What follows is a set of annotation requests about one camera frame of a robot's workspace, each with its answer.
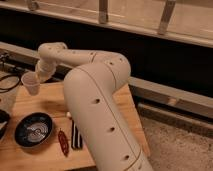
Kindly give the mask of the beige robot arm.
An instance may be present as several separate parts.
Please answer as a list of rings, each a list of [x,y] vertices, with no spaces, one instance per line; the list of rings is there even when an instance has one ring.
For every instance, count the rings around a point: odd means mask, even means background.
[[[127,83],[131,67],[120,53],[71,50],[65,43],[38,48],[36,73],[50,78],[60,63],[72,70],[64,78],[64,99],[98,171],[153,171],[113,94]]]

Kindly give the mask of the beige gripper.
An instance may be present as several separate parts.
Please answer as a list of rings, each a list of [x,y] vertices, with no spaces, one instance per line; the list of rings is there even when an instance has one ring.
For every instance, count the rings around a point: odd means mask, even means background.
[[[49,80],[56,71],[56,65],[40,59],[35,66],[35,73],[40,82]]]

